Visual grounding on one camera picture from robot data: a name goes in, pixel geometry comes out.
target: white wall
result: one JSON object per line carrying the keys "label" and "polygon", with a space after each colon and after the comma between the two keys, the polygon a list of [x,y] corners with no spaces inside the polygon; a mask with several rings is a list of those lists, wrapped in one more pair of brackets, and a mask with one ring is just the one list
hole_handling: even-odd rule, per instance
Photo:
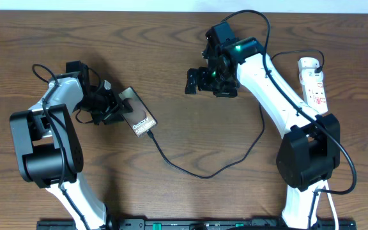
{"label": "white wall", "polygon": [[0,0],[0,10],[368,13],[368,0]]}

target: black cable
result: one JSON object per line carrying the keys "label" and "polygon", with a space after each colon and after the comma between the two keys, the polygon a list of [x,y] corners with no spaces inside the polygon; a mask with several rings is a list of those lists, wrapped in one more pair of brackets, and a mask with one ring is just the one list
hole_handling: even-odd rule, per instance
{"label": "black cable", "polygon": [[58,81],[58,78],[52,73],[51,70],[49,70],[47,67],[43,66],[43,65],[40,65],[40,64],[34,64],[32,66],[32,71],[34,72],[34,74],[39,78],[41,79],[42,81],[46,82],[46,83],[49,83],[47,80],[41,78],[36,72],[35,72],[35,67],[36,66],[39,66],[39,67],[42,67],[44,69],[46,69],[46,71],[48,71],[51,75],[52,75],[52,78],[55,80],[55,83],[54,83],[54,87],[48,92],[48,94],[42,98],[42,109],[43,109],[43,113],[45,114],[45,117],[50,125],[50,129],[51,131],[53,132],[53,134],[55,135],[56,137],[56,140],[57,140],[57,143],[59,144],[59,149],[61,150],[61,158],[62,158],[62,172],[61,172],[61,177],[59,179],[59,182],[57,184],[57,187],[62,191],[62,194],[66,197],[66,200],[69,202],[70,206],[73,208],[73,210],[75,210],[75,212],[78,214],[80,220],[83,222],[85,228],[87,230],[90,230],[89,226],[88,226],[88,223],[86,222],[86,219],[84,218],[84,216],[82,215],[82,213],[77,209],[76,205],[72,202],[72,200],[70,199],[69,195],[66,193],[66,189],[63,188],[62,184],[65,180],[65,162],[66,162],[66,150],[65,150],[65,147],[63,146],[63,143],[62,143],[62,139],[61,139],[61,136],[59,135],[59,132],[56,128],[56,125],[54,124],[52,118],[54,118],[58,123],[59,125],[66,131],[66,126],[65,124],[59,119],[57,118],[55,115],[53,115],[52,113],[50,113],[48,110],[47,110],[47,100],[52,96],[53,92],[55,92],[55,90],[59,87],[59,81]]}
{"label": "black cable", "polygon": [[88,67],[88,70],[92,71],[97,76],[97,79],[99,80],[98,85],[100,85],[100,83],[102,82],[102,79],[100,78],[99,74],[94,69],[92,69],[90,67]]}
{"label": "black cable", "polygon": [[271,61],[276,58],[276,56],[283,55],[283,54],[295,54],[300,52],[318,52],[320,55],[322,55],[322,65],[317,67],[314,71],[315,73],[320,73],[323,70],[323,67],[325,66],[325,55],[323,52],[317,49],[305,49],[305,50],[292,50],[292,51],[286,51],[286,52],[279,52],[271,57]]}
{"label": "black cable", "polygon": [[78,115],[81,113],[81,109],[79,109],[79,111],[77,111],[76,113],[76,116],[75,116],[75,119],[77,120],[77,122],[79,122],[80,124],[90,124],[90,123],[93,123],[93,120],[91,121],[81,121],[79,118],[78,118]]}
{"label": "black cable", "polygon": [[311,226],[312,226],[311,222],[312,222],[312,215],[313,215],[313,210],[314,210],[314,204],[316,202],[316,197],[318,195],[319,195],[319,193],[317,193],[317,192],[314,192],[313,193],[312,204],[310,205],[310,211],[309,211],[309,216],[308,216],[309,221],[308,221],[307,229],[310,229]]}
{"label": "black cable", "polygon": [[56,77],[55,77],[54,73],[52,73],[52,71],[51,71],[51,70],[49,70],[46,66],[43,66],[43,65],[41,65],[41,64],[33,64],[33,65],[32,65],[32,72],[33,72],[33,74],[35,74],[35,76],[36,76],[37,78],[39,78],[41,81],[44,81],[44,82],[48,83],[48,80],[46,80],[46,79],[44,79],[43,77],[39,76],[39,74],[38,74],[38,73],[36,72],[36,70],[35,70],[35,67],[41,67],[41,68],[45,69],[46,71],[48,71],[48,72],[52,75],[52,77],[53,77],[54,79],[56,79]]}
{"label": "black cable", "polygon": [[[271,75],[271,71],[268,69],[268,67],[266,65],[266,58],[267,58],[266,57],[266,51],[267,51],[267,48],[268,48],[268,40],[269,40],[269,35],[270,35],[270,23],[269,23],[268,18],[265,15],[263,15],[262,13],[258,12],[258,11],[242,10],[242,11],[238,11],[238,12],[235,12],[235,13],[231,14],[230,16],[226,17],[223,21],[225,21],[225,20],[227,20],[227,19],[229,19],[229,18],[231,18],[231,17],[233,17],[233,16],[235,16],[239,13],[245,13],[245,12],[255,13],[255,14],[261,16],[265,20],[265,22],[268,26],[268,33],[266,34],[264,52],[263,52],[263,55],[262,55],[262,63],[263,63],[265,73],[268,76],[268,78],[271,80],[272,84],[277,88],[279,93],[287,100],[287,102],[289,102],[292,105],[292,107],[297,111],[297,113],[301,114],[304,118],[309,120],[316,128],[318,128],[321,132],[323,132],[329,139],[332,140],[333,143],[335,143],[339,147],[339,149],[342,151],[344,157],[346,158],[346,160],[348,161],[348,164],[350,166],[353,179],[352,179],[352,182],[351,182],[351,186],[348,189],[346,189],[344,191],[334,191],[334,190],[327,190],[327,189],[317,188],[314,191],[314,193],[317,194],[318,192],[325,192],[325,193],[330,193],[330,194],[335,194],[335,195],[345,195],[345,194],[350,193],[356,187],[357,172],[356,172],[355,166],[354,166],[353,161],[351,160],[348,152],[343,148],[343,146],[338,141],[336,141],[336,139],[327,130],[325,130],[318,122],[316,122],[309,115],[307,115],[305,112],[303,112],[302,108],[297,106],[292,101],[292,99],[290,99],[290,97],[287,96],[287,94],[276,83],[275,79],[273,79],[273,77]],[[312,218],[311,215],[313,214],[313,208],[314,208],[314,205],[311,207],[311,211],[310,211],[310,215],[309,215],[309,221]]]}
{"label": "black cable", "polygon": [[192,172],[190,172],[190,171],[188,171],[188,170],[185,170],[185,169],[181,168],[180,166],[177,166],[177,165],[173,164],[173,163],[172,163],[172,162],[171,162],[171,161],[170,161],[170,160],[169,160],[169,159],[164,155],[163,151],[161,150],[160,146],[158,145],[158,143],[157,143],[157,141],[156,141],[156,139],[155,139],[155,137],[154,137],[153,132],[151,132],[151,130],[148,130],[148,131],[147,131],[147,134],[148,134],[148,136],[151,138],[151,140],[153,140],[153,142],[154,142],[154,144],[156,145],[156,147],[157,147],[158,151],[160,152],[160,154],[161,154],[161,156],[163,157],[163,159],[167,162],[167,164],[169,164],[169,165],[171,165],[171,166],[175,167],[176,169],[178,169],[178,170],[180,170],[180,171],[182,171],[182,172],[184,172],[184,173],[187,173],[187,174],[189,174],[189,175],[191,175],[191,176],[193,176],[193,177],[196,177],[196,178],[199,178],[199,179],[210,179],[210,178],[213,178],[214,176],[216,176],[218,173],[221,173],[223,170],[225,170],[225,169],[227,169],[227,168],[229,168],[229,167],[231,167],[231,166],[234,166],[234,165],[236,165],[236,164],[239,164],[239,163],[243,162],[243,161],[248,157],[248,155],[249,155],[250,151],[252,150],[252,148],[255,146],[256,142],[259,140],[259,138],[261,138],[261,136],[262,136],[263,132],[265,131],[265,120],[264,120],[264,118],[263,118],[261,104],[259,104],[259,113],[260,113],[260,115],[261,115],[261,119],[262,119],[262,131],[261,131],[261,133],[258,135],[258,137],[255,139],[255,141],[252,143],[252,145],[249,147],[249,149],[248,149],[247,153],[245,154],[245,156],[244,156],[241,160],[236,161],[236,162],[233,162],[233,163],[231,163],[231,164],[229,164],[229,165],[226,165],[225,167],[221,168],[220,170],[218,170],[217,172],[215,172],[215,173],[213,173],[212,175],[209,175],[209,176],[200,176],[200,175],[198,175],[198,174],[192,173]]}

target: power outlet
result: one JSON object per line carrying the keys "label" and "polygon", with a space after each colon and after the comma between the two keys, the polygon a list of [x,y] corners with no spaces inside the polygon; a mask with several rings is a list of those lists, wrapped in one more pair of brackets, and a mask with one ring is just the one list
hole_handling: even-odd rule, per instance
{"label": "power outlet", "polygon": [[303,57],[298,61],[298,67],[303,99],[319,114],[326,113],[328,108],[323,85],[323,72],[315,72],[319,68],[319,61],[313,57]]}

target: wooden table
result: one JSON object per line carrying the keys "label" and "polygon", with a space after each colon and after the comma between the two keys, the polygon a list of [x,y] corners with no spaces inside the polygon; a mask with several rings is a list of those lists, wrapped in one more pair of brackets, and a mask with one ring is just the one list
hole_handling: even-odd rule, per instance
{"label": "wooden table", "polygon": [[[205,65],[205,32],[226,15],[0,11],[0,229],[34,229],[37,220],[70,217],[53,195],[26,183],[18,172],[8,119],[47,89],[32,74],[33,63],[63,73],[67,61],[81,60],[117,89],[133,86],[158,119],[153,132],[161,147],[181,167],[211,174],[240,159],[261,130],[257,100],[243,88],[230,99],[184,94],[187,70]],[[340,217],[354,218],[358,229],[368,229],[368,15],[268,17],[270,54],[307,48],[325,53],[329,110],[341,123],[341,142],[358,171],[355,191],[333,198]],[[240,38],[265,38],[265,23],[257,16],[240,15],[231,26]],[[302,56],[275,60],[300,94],[296,62]],[[280,215],[284,207],[286,184],[275,165],[281,139],[267,114],[265,119],[266,131],[248,159],[210,180],[168,166],[152,141],[137,138],[126,123],[73,121],[85,158],[83,172],[116,216],[239,219]],[[344,157],[329,183],[335,190],[351,183]],[[331,217],[326,196],[321,199],[319,216]]]}

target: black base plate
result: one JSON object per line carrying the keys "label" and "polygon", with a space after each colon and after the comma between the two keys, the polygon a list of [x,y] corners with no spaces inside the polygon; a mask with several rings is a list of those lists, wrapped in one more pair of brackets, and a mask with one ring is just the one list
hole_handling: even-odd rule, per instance
{"label": "black base plate", "polygon": [[[119,230],[192,230],[204,225],[207,230],[227,230],[233,227],[248,229],[291,229],[279,218],[253,218],[252,220],[143,220],[125,219],[119,221]],[[319,220],[312,226],[315,230],[334,230],[333,220]],[[357,230],[354,220],[339,220],[340,230]],[[75,230],[70,221],[39,221],[36,230]]]}

